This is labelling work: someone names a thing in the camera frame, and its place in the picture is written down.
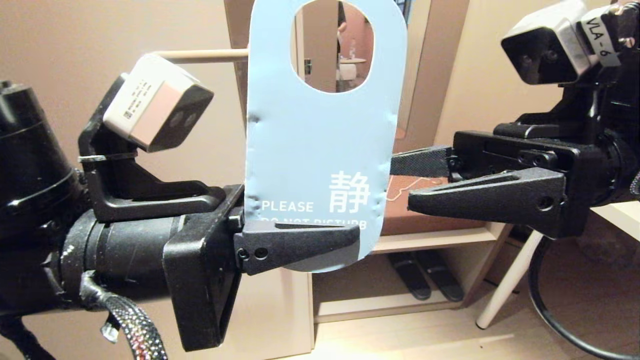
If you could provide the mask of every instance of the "chinese character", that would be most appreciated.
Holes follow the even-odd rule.
[[[359,172],[352,177],[340,171],[339,174],[331,175],[331,178],[329,212],[343,213],[347,211],[347,205],[352,204],[349,212],[357,213],[360,205],[366,205],[369,201],[371,193],[367,184],[368,177],[360,175]]]

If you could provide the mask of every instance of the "wooden shelf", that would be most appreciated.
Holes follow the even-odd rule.
[[[417,300],[408,293],[384,255],[368,256],[335,272],[314,274],[314,321],[334,322],[460,306],[461,302],[445,299],[430,279],[427,282],[431,297]]]
[[[382,236],[365,259],[334,272],[313,274],[314,322],[466,306],[469,295],[482,281],[510,229],[510,226],[490,222],[477,229]],[[465,291],[463,301],[448,301],[429,277],[426,279],[431,297],[417,300],[384,255],[422,249],[438,249]]]
[[[497,235],[492,233],[489,225],[476,229],[380,236],[380,240],[373,249],[372,254],[454,247],[471,243],[495,241],[496,239]]]

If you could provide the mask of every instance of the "slipper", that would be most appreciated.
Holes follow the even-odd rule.
[[[393,252],[387,257],[413,297],[421,301],[431,297],[431,287],[409,252]]]
[[[442,295],[449,301],[459,302],[465,298],[458,281],[447,268],[447,263],[440,257],[437,250],[422,250],[415,253],[420,267],[440,288]]]

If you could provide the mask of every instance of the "white camera housing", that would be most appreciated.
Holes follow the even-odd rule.
[[[587,14],[582,0],[563,0],[524,17],[502,39],[528,84],[573,83],[598,63],[577,31]]]
[[[105,125],[146,152],[179,146],[213,99],[184,69],[142,56],[107,108]]]

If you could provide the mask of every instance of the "screw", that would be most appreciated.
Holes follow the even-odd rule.
[[[451,156],[450,158],[447,158],[447,166],[449,167],[449,170],[459,170],[462,167],[462,162],[459,157]]]
[[[84,176],[84,172],[76,169],[76,174],[78,175],[78,183],[80,183],[80,185],[86,185],[86,176]]]
[[[618,41],[627,49],[631,49],[636,45],[636,40],[634,38],[621,38]]]
[[[229,227],[233,232],[239,233],[244,227],[244,209],[242,207],[233,208],[228,217]]]
[[[238,256],[242,259],[242,260],[247,260],[249,258],[249,252],[245,249],[238,249]]]
[[[611,7],[609,8],[609,13],[613,15],[620,15],[622,13],[622,6],[620,6],[619,4],[611,5]]]

